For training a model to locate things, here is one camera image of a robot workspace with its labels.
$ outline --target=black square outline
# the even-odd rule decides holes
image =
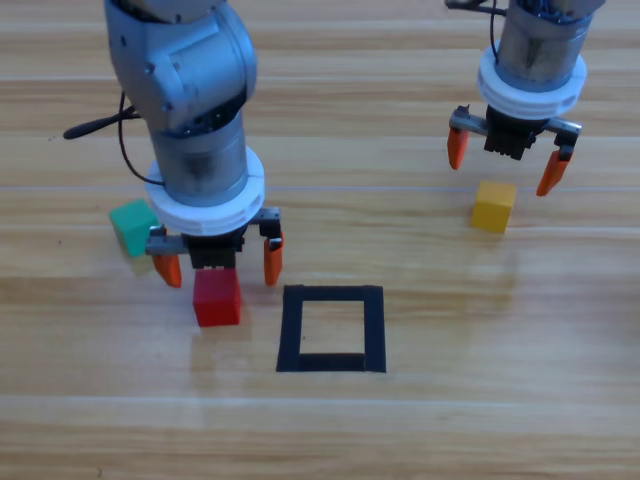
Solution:
[[[363,302],[364,353],[300,353],[304,302]],[[278,372],[387,372],[382,287],[286,285]]]

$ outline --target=cable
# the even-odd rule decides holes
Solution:
[[[124,91],[122,92],[122,95],[120,96],[120,108],[118,109],[118,140],[120,141],[120,150],[122,151],[122,158],[124,158],[124,161],[126,162],[127,166],[129,167],[129,170],[131,170],[131,173],[133,173],[136,177],[138,177],[140,180],[142,180],[143,182],[146,183],[151,183],[152,185],[160,185],[160,186],[164,186],[165,183],[164,182],[158,182],[157,180],[151,180],[150,178],[147,178],[143,175],[140,175],[135,168],[133,168],[133,165],[131,165],[131,161],[129,160],[129,156],[127,155],[127,149],[124,146],[124,133],[123,133],[123,113],[125,112],[124,110],[124,99],[125,99],[125,93]]]
[[[491,22],[489,23],[489,33],[491,35],[491,49],[493,50],[493,56],[496,58],[496,65],[498,64],[498,50],[496,49],[496,37],[495,37],[495,28],[494,23],[496,19],[496,6],[498,5],[498,0],[493,0],[493,10],[494,13],[491,14]]]
[[[474,0],[471,2],[461,2],[459,0],[448,0],[445,2],[449,10],[466,10],[468,12],[488,13],[491,15],[507,16],[507,10],[504,8],[496,8],[494,2],[493,8],[481,6],[486,0]]]
[[[93,120],[70,128],[64,132],[62,136],[65,140],[75,140],[117,123],[120,117],[122,117],[123,120],[134,120],[136,118],[140,118],[140,115],[136,113],[135,107],[132,106],[124,110],[122,114],[117,113],[112,117],[100,118],[98,120]]]

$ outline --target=cube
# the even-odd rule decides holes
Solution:
[[[131,257],[144,255],[149,230],[159,225],[156,215],[144,199],[113,209],[109,213],[118,241]]]
[[[241,307],[235,269],[196,270],[193,308],[201,328],[238,325]]]
[[[517,187],[507,183],[481,182],[473,209],[471,226],[504,233],[516,201]]]

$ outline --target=white ring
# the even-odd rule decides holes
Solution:
[[[565,114],[578,103],[587,81],[587,64],[578,57],[569,81],[551,92],[525,92],[508,85],[495,68],[495,56],[487,48],[480,61],[478,90],[496,110],[522,120],[546,120]]]
[[[247,147],[249,179],[244,190],[232,200],[215,207],[191,207],[176,202],[164,187],[147,183],[147,193],[158,220],[167,228],[194,236],[216,236],[244,227],[262,208],[265,199],[265,178],[262,162]],[[158,164],[154,163],[149,178],[161,180]]]

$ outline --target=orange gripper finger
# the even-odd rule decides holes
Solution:
[[[447,150],[449,151],[449,165],[454,170],[458,170],[464,161],[464,154],[467,152],[469,144],[469,132],[465,130],[449,129],[449,139],[447,140]]]
[[[275,286],[282,272],[282,251],[284,250],[284,233],[282,243],[278,248],[272,250],[269,246],[269,239],[264,241],[264,283],[268,287]]]
[[[538,191],[536,192],[539,197],[546,196],[553,189],[553,187],[555,187],[560,182],[560,180],[562,180],[562,176],[569,166],[570,161],[571,157],[567,158],[566,160],[560,160],[559,151],[555,151],[551,154],[551,158],[549,158],[549,163],[547,164],[547,168],[544,171],[542,180],[540,180],[540,185],[538,185]]]
[[[178,255],[154,255],[153,265],[167,285],[173,288],[182,287],[182,271]]]

